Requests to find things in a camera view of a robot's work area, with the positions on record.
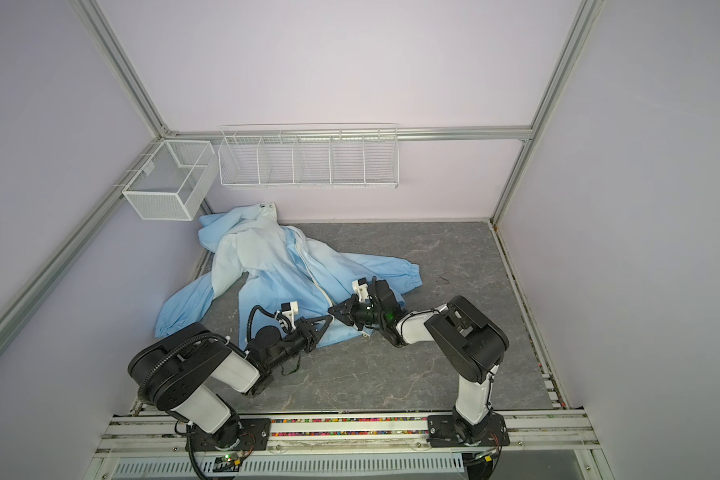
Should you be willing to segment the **light blue zip jacket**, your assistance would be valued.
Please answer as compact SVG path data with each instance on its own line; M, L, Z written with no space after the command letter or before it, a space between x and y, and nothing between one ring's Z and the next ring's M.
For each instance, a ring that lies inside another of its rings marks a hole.
M201 321L239 279L245 281L238 294L240 347L249 335L276 323L262 314L250 319L255 306L274 312L296 302L301 316L314 318L347 300L361 278L387 281L397 298L422 284L419 266L405 259L340 253L294 226L280 225L273 203L236 207L199 222L198 240L213 255L211 269L163 304L156 338Z

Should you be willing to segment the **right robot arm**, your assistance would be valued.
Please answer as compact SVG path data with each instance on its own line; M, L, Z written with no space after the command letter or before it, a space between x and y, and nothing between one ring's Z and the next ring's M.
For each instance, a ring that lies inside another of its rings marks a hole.
M428 443L435 448L507 446L506 422L491 403L495 376L509 349L501 328L460 295L433 309L408 311L384 280L360 279L353 289L348 300L329 308L336 320L357 331L376 331L397 348L433 342L458 374L452 412L427 418Z

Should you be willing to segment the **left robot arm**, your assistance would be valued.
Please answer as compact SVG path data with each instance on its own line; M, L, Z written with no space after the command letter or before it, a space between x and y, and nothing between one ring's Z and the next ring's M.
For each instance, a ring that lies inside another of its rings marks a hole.
M206 382L222 382L246 396L260 394L276 368L315 350L327 333L330 315L304 318L295 302L269 312L254 306L245 328L245 347L193 323L137 353L127 372L138 399L188 426L210 449L254 449L257 434Z

